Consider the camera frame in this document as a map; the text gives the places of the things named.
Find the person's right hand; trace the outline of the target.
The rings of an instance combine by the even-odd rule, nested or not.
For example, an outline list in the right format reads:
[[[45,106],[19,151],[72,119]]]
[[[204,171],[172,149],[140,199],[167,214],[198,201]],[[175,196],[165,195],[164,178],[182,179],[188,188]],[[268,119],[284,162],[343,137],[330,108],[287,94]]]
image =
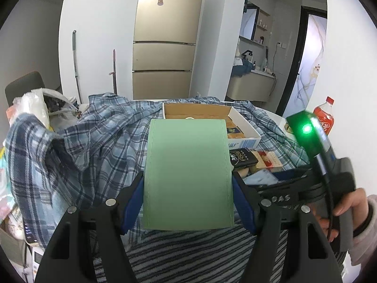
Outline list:
[[[333,210],[334,216],[340,216],[343,213],[352,211],[353,231],[356,231],[365,221],[369,214],[369,203],[366,192],[363,188],[357,188],[343,196],[341,201]],[[328,241],[333,242],[339,235],[337,229],[330,228],[330,221],[327,218],[320,217],[316,214],[316,210],[312,211],[316,217],[322,231],[327,235]]]

